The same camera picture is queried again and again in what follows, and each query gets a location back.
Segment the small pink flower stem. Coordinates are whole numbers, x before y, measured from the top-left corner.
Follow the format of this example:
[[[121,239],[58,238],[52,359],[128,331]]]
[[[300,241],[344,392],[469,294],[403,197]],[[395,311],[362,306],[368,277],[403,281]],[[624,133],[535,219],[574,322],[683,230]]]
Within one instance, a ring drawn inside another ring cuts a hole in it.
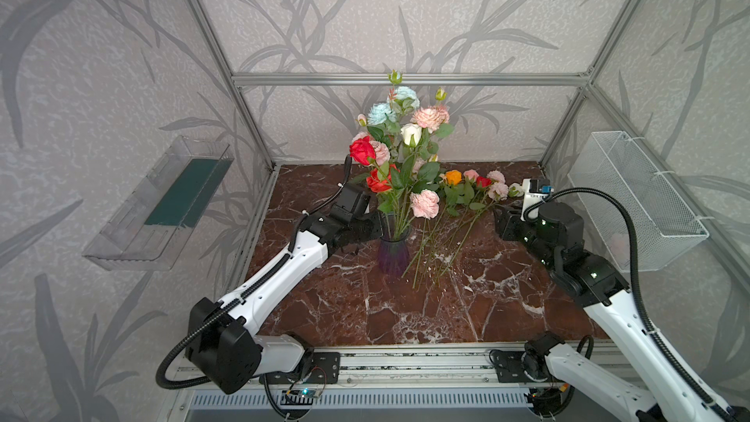
[[[400,207],[396,210],[396,235],[399,238],[414,219],[430,220],[439,213],[438,176],[438,156],[427,160],[416,156],[410,165],[405,163],[402,166],[404,190],[398,198]]]

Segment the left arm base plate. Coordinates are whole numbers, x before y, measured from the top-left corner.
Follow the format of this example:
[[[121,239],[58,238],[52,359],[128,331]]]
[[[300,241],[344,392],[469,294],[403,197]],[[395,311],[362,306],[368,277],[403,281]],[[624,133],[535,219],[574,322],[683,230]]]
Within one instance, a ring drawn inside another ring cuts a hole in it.
[[[341,354],[338,352],[308,352],[291,372],[272,372],[265,379],[273,384],[305,382],[312,384],[335,384],[341,369]]]

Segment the pink carnation tall stem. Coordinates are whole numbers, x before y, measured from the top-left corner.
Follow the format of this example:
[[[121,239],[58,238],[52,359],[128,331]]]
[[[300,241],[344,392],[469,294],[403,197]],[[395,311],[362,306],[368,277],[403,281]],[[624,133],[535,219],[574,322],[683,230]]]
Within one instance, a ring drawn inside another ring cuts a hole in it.
[[[400,155],[402,165],[400,166],[400,181],[402,181],[402,166],[410,165],[412,159],[419,156],[425,160],[431,156],[438,156],[439,140],[444,139],[452,133],[449,123],[450,115],[447,107],[443,104],[446,94],[439,89],[437,92],[437,103],[429,107],[418,107],[409,116],[408,123],[402,126],[400,133]]]

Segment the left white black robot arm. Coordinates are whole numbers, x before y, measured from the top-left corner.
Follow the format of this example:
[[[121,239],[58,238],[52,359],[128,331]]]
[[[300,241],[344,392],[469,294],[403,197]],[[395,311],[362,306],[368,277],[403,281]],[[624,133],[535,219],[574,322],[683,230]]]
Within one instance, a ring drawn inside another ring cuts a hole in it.
[[[382,236],[381,216],[370,196],[352,182],[347,156],[344,180],[332,197],[294,225],[289,242],[260,271],[218,301],[203,298],[189,314],[189,330],[158,365],[155,382],[165,390],[212,383],[230,395],[254,378],[275,374],[305,379],[314,348],[290,334],[263,336],[260,329],[279,303],[337,251]]]

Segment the purple glass vase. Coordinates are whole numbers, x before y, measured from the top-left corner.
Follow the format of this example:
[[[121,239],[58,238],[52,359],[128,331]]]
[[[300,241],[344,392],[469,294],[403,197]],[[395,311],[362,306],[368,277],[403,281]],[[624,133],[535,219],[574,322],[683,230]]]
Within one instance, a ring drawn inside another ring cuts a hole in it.
[[[411,256],[408,246],[410,228],[401,228],[394,213],[380,214],[382,236],[377,254],[377,265],[386,275],[401,277],[407,270]]]

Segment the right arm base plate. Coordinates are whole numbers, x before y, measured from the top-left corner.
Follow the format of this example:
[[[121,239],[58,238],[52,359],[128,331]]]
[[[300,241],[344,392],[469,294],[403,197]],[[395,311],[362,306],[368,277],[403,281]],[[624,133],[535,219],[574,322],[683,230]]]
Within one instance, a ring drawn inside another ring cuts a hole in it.
[[[536,355],[530,356],[527,352],[492,349],[489,351],[488,359],[499,383],[562,383],[562,380],[556,379],[550,373],[544,359]]]

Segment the red rose stem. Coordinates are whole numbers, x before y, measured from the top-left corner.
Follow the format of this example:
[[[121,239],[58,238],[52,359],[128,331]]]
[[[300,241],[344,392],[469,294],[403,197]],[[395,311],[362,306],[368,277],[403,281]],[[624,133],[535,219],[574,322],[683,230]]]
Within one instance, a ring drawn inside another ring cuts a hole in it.
[[[368,176],[364,181],[366,186],[366,179],[370,176],[370,172],[377,168],[384,174],[391,175],[392,186],[398,197],[398,190],[395,186],[395,176],[398,170],[391,162],[391,151],[385,144],[376,142],[365,133],[358,134],[350,144],[350,156],[355,162],[368,169]]]
[[[396,237],[396,190],[392,186],[391,175],[375,168],[366,179],[366,184],[378,199],[377,208],[384,216],[386,236],[393,240]]]

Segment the light blue flower stem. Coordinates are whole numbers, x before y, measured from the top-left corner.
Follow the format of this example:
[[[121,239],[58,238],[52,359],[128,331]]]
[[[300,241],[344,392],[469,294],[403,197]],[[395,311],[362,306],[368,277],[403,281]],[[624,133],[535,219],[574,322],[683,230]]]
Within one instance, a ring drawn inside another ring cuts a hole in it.
[[[419,107],[417,93],[403,86],[404,76],[398,70],[388,74],[391,88],[386,100],[374,104],[366,115],[365,128],[376,142],[392,147],[397,136],[402,132],[404,119]]]

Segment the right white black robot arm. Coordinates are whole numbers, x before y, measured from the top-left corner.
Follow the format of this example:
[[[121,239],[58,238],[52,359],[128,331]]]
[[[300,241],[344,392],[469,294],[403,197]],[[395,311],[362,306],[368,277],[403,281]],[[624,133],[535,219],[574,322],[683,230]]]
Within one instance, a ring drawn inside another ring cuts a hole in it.
[[[599,197],[621,215],[630,255],[627,277],[585,249],[584,221],[561,201],[566,195]],[[646,387],[639,389],[601,368],[552,332],[527,342],[527,353],[549,376],[570,384],[620,421],[748,420],[748,408],[731,406],[711,389],[648,316],[635,223],[615,197],[592,188],[529,193],[521,205],[494,207],[493,216],[498,236],[525,246],[541,262],[553,283],[605,330]]]

